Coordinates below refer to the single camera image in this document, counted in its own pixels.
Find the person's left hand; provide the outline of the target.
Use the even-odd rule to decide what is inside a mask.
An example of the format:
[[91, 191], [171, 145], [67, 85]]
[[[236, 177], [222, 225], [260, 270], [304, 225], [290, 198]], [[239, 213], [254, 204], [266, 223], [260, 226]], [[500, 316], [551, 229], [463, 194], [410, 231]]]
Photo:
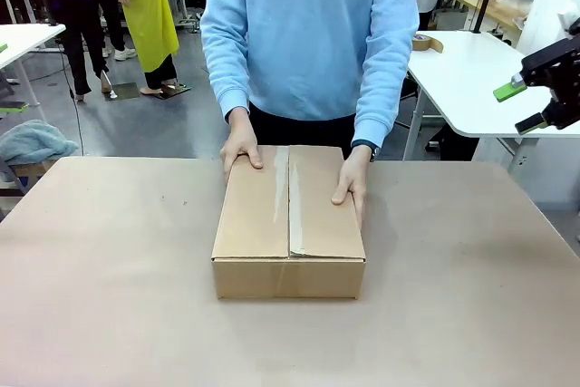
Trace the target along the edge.
[[341, 167], [337, 187], [332, 197], [332, 203], [335, 206], [342, 205], [348, 195], [352, 197], [359, 227], [363, 224], [366, 176], [371, 156], [372, 149], [367, 145], [353, 147], [351, 154]]

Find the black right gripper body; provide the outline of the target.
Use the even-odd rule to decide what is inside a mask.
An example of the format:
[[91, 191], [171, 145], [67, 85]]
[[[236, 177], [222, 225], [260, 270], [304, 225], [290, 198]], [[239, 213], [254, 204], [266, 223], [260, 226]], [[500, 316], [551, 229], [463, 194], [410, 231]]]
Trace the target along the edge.
[[541, 111], [547, 127], [562, 130], [579, 121], [579, 36], [550, 44], [521, 63], [527, 88], [547, 87], [551, 92]]

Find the person's right hand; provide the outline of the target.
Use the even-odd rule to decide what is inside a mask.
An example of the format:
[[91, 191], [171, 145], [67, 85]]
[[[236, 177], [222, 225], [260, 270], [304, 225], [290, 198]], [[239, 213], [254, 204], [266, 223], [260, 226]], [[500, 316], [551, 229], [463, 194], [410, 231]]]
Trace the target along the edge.
[[229, 180], [230, 172], [239, 156], [247, 156], [254, 169], [263, 168], [247, 109], [236, 107], [228, 114], [227, 122], [230, 133], [220, 151], [225, 181]]

